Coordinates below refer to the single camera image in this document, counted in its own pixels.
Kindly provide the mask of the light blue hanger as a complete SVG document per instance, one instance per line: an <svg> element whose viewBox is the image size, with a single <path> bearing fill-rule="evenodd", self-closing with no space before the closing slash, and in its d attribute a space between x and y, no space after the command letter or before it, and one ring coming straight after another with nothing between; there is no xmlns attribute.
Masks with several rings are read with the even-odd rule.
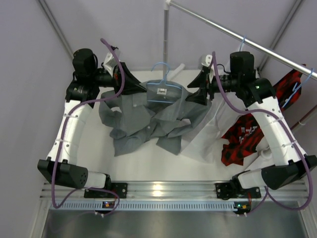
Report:
<svg viewBox="0 0 317 238"><path fill-rule="evenodd" d="M157 62L151 69L153 71L156 66L165 66L162 80L150 80L146 82L147 101L149 103L173 104L182 95L182 86L171 84L167 80L170 66L165 62Z"/></svg>

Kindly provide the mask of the grey button shirt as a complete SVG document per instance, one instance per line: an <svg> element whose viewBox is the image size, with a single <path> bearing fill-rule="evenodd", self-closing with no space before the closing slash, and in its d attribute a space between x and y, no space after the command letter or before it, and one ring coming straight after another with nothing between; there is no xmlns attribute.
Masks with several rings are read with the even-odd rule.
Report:
<svg viewBox="0 0 317 238"><path fill-rule="evenodd" d="M188 102L191 93L185 88L162 95L169 103L149 102L156 96L153 89L146 93L121 95L101 102L101 122L111 127L114 155L121 156L138 150L147 141L157 138L157 146L178 155L182 136L193 131L205 118L211 102L201 105Z"/></svg>

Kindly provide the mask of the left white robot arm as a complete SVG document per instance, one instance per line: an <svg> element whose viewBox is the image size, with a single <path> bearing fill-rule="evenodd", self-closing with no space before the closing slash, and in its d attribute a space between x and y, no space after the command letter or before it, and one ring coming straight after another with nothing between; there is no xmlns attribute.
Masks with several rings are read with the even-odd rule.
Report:
<svg viewBox="0 0 317 238"><path fill-rule="evenodd" d="M109 175L91 172L77 165L77 151L86 120L95 105L101 87L111 87L123 95L143 93L141 86L125 63L117 64L112 53L107 53L102 64L92 50L79 49L73 54L73 79L66 89L64 112L59 131L46 159L37 168L52 185L74 189L94 187L102 198L112 192Z"/></svg>

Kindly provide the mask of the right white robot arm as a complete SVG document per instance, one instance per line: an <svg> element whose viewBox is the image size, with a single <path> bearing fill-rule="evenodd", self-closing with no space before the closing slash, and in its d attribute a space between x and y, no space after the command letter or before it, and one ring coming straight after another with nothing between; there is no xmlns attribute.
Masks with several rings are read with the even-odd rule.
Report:
<svg viewBox="0 0 317 238"><path fill-rule="evenodd" d="M198 90L188 100L205 105L220 93L234 111L252 114L273 158L273 165L235 175L230 185L232 194L241 197L250 188L260 186L277 190L303 177L311 181L317 158L307 155L296 141L282 116L272 84L256 76L254 56L246 51L231 53L230 72L224 76L218 73L215 53L201 56L200 61L201 71L188 85Z"/></svg>

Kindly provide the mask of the white hanging shirt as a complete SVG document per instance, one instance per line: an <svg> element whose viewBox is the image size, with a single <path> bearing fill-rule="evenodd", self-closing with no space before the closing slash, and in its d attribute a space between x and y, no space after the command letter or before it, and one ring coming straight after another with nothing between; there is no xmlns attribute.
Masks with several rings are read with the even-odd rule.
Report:
<svg viewBox="0 0 317 238"><path fill-rule="evenodd" d="M221 137L240 116L228 106L220 93L216 93L202 122L183 136L180 155L206 164L219 160L224 144Z"/></svg>

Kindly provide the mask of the red black plaid shirt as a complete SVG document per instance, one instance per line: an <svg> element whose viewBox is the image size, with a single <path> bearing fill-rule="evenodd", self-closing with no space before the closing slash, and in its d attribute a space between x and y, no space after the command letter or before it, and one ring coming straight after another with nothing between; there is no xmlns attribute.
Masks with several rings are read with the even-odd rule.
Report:
<svg viewBox="0 0 317 238"><path fill-rule="evenodd" d="M281 111L291 107L301 96L302 89L295 90L301 83L302 73L291 70L273 87ZM243 165L244 158L257 152L257 146L264 138L262 130L251 114L242 115L221 137L228 140L221 152L221 162L225 166Z"/></svg>

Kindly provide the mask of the blue hanger under white shirt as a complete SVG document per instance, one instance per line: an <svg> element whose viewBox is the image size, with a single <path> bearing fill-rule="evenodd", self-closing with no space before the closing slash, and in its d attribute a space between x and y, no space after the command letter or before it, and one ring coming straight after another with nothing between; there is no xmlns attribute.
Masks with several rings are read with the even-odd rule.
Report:
<svg viewBox="0 0 317 238"><path fill-rule="evenodd" d="M247 35L244 35L242 41L241 41L241 44L240 44L240 47L239 47L239 52L243 51L245 49L245 41L246 41L246 38L247 38Z"/></svg>

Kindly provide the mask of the blue hanger under red shirt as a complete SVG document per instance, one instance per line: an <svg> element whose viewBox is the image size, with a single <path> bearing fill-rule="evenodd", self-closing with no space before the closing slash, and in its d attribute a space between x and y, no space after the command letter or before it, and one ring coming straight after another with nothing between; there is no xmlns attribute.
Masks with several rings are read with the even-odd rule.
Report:
<svg viewBox="0 0 317 238"><path fill-rule="evenodd" d="M311 78L312 74L314 73L314 68L311 69L310 74L307 78L301 83L295 83L291 95L285 100L284 104L282 105L283 109L287 109L294 103L295 95L299 94L299 91L302 89L303 85L305 85Z"/></svg>

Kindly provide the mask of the white rack foot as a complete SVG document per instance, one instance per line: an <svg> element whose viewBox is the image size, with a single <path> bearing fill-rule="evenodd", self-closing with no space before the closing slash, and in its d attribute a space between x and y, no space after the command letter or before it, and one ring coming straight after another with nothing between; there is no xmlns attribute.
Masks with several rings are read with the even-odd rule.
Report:
<svg viewBox="0 0 317 238"><path fill-rule="evenodd" d="M173 72L169 74L169 80L173 81L185 68L185 64L181 63Z"/></svg>

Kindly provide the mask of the white rack upright post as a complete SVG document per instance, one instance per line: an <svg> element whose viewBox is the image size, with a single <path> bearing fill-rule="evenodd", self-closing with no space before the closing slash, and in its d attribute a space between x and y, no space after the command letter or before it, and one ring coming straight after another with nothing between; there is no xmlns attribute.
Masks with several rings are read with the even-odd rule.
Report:
<svg viewBox="0 0 317 238"><path fill-rule="evenodd" d="M170 0L164 1L164 18L163 18L163 62L168 63L168 28L169 28L169 9Z"/></svg>

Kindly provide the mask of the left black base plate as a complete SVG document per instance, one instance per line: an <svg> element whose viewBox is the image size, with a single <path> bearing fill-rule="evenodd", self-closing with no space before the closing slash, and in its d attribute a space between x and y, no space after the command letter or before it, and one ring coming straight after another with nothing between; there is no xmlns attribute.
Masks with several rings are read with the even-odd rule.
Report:
<svg viewBox="0 0 317 238"><path fill-rule="evenodd" d="M106 188L105 190L109 190L113 193L116 193L119 198L126 198L128 191L128 183L125 182L113 182L111 186ZM86 189L84 192L84 198L93 198L93 199L102 199L102 198L115 198L115 195L109 192L100 191L93 189Z"/></svg>

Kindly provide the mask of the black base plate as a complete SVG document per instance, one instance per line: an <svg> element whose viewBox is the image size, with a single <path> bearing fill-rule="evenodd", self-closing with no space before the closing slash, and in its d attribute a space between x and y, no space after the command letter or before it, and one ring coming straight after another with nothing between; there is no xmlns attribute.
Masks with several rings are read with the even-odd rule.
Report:
<svg viewBox="0 0 317 238"><path fill-rule="evenodd" d="M113 182L111 186L106 188L105 190L109 190L113 193L116 193L119 198L126 198L128 191L128 183L125 182ZM93 189L86 189L84 192L84 198L93 198L93 199L102 199L102 198L115 198L115 195L109 192L100 191Z"/></svg>
<svg viewBox="0 0 317 238"><path fill-rule="evenodd" d="M244 189L232 181L215 184L218 199L228 200L233 198L261 198L258 187Z"/></svg>

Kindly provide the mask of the aluminium mounting rail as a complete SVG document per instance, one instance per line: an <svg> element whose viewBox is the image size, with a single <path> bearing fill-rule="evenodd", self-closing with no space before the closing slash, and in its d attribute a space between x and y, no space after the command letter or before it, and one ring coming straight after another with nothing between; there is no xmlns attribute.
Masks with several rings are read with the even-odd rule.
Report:
<svg viewBox="0 0 317 238"><path fill-rule="evenodd" d="M123 188L114 188L127 199L216 199L216 181L131 181ZM300 180L278 190L270 190L277 200L307 198L308 189Z"/></svg>

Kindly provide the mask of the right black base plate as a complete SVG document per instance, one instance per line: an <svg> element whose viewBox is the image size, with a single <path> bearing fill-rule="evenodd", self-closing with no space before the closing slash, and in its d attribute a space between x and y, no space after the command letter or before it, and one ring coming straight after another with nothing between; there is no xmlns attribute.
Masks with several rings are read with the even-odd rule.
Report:
<svg viewBox="0 0 317 238"><path fill-rule="evenodd" d="M233 198L261 198L258 187L244 189L232 181L215 184L218 199L228 200Z"/></svg>

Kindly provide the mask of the silver clothes rack rail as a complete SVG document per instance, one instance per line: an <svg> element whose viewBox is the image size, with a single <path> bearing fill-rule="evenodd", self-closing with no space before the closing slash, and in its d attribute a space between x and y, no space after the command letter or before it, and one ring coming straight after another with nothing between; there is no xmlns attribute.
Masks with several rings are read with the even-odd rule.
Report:
<svg viewBox="0 0 317 238"><path fill-rule="evenodd" d="M229 29L228 27L225 27L223 25L221 25L220 23L217 23L216 21L214 20L211 20L211 19L208 19L204 16L202 16L201 14L199 13L196 13L192 10L190 10L189 8L186 8L184 7L183 5L177 3L176 1L174 0L166 0L165 1L165 7L166 8L170 8L170 7L173 7L173 8L176 8L177 10L205 23L206 25L238 40L238 41L241 41L243 43L245 43L246 45L254 48L255 50L257 51L260 51L264 54L266 54L267 56L269 56L270 58L273 58L277 61L279 61L280 63L286 65L286 66L289 66L301 73L303 73L304 75L307 75L309 76L310 73L312 72L311 74L311 78L314 79L314 80L317 80L317 73L312 71L311 69L308 69L307 67L305 66L302 66L301 64L299 63L296 63L278 53L276 53L274 50L272 49L269 49L269 48L266 48L250 39L247 39L247 38L244 38L242 35L238 34L237 32Z"/></svg>

